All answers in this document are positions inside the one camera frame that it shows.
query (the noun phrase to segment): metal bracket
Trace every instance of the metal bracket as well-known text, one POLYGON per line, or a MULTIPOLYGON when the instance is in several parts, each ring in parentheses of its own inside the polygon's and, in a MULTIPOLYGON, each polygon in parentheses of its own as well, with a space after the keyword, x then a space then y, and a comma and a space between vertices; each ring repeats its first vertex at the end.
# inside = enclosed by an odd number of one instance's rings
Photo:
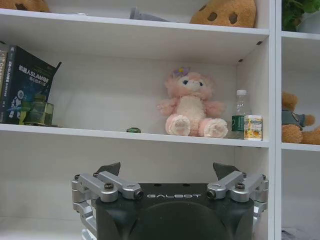
POLYGON ((94 217, 91 206, 86 202, 73 203, 73 209, 80 214, 82 224, 89 229, 89 231, 97 236, 97 222, 94 217))
POLYGON ((88 229, 82 230, 82 240, 97 240, 88 229))
MULTIPOLYGON (((125 181, 108 171, 95 173, 94 176, 78 174, 72 180, 71 187, 73 209, 80 214, 81 222, 94 236, 97 236, 97 222, 92 206, 95 206, 97 198, 112 203, 118 199, 118 191, 124 198, 132 200, 141 199, 144 195, 138 183, 125 181), (87 203, 88 200, 91 200, 92 206, 87 203)), ((91 239, 88 232, 82 237, 91 239)))
POLYGON ((262 174, 254 174, 246 178, 242 183, 234 185, 230 189, 232 200, 245 203, 249 201, 250 195, 264 183, 262 174))
POLYGON ((103 171, 97 175, 97 178, 102 182, 109 182, 114 184, 122 196, 125 199, 141 199, 144 196, 144 192, 141 189, 141 186, 136 182, 125 181, 120 177, 113 175, 110 172, 103 171))
POLYGON ((217 182, 209 183, 207 185, 207 195, 210 199, 224 199, 227 191, 236 183, 242 182, 244 175, 240 171, 233 171, 229 175, 220 179, 217 182))
POLYGON ((231 199, 245 203, 253 200, 253 231, 260 220, 261 213, 268 209, 269 181, 265 175, 254 174, 248 178, 240 171, 233 171, 215 183, 207 185, 207 195, 210 199, 223 199, 230 190, 231 199))

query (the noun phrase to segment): small box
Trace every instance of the small box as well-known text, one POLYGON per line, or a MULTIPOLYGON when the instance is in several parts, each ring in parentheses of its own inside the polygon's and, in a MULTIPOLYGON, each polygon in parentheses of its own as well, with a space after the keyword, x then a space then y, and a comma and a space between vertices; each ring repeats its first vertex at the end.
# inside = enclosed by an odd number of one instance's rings
POLYGON ((251 141, 262 141, 262 116, 244 116, 244 139, 251 141))

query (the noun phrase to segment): book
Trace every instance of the book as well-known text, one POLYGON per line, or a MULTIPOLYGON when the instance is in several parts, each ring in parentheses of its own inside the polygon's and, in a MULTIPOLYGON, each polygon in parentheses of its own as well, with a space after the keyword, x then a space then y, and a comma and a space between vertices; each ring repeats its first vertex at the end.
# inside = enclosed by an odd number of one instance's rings
POLYGON ((10 45, 0 98, 0 123, 19 124, 22 101, 32 102, 36 94, 49 98, 54 67, 17 45, 10 45))
POLYGON ((0 96, 1 96, 2 85, 3 85, 4 77, 5 77, 7 55, 8 55, 8 50, 6 49, 6 47, 4 47, 4 46, 2 47, 0 45, 0 96))

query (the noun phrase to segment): plastic water bottle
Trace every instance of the plastic water bottle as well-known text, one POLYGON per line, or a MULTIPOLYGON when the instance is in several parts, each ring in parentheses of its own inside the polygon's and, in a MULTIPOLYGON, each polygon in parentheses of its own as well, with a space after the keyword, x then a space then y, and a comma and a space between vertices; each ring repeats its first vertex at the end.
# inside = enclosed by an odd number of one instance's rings
POLYGON ((247 90, 236 91, 235 113, 232 116, 232 138, 244 139, 245 115, 250 115, 251 109, 247 90))

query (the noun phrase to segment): screw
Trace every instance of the screw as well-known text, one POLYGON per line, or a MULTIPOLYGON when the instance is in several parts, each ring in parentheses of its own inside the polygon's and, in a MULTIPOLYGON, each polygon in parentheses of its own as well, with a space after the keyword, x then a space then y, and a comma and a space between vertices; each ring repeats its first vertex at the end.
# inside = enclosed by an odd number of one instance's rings
POLYGON ((244 185, 242 182, 239 182, 235 185, 235 188, 238 190, 244 190, 246 188, 246 185, 244 185))
POLYGON ((143 196, 144 196, 144 192, 143 191, 137 191, 137 192, 134 193, 133 198, 135 200, 138 200, 138 199, 142 199, 143 196))
POLYGON ((216 198, 216 192, 215 191, 208 191, 206 193, 207 197, 211 200, 215 199, 216 198))
POLYGON ((104 189, 105 189, 105 190, 111 190, 111 189, 113 189, 113 188, 114 188, 114 184, 111 183, 111 182, 108 182, 108 183, 106 183, 106 184, 104 185, 104 189))

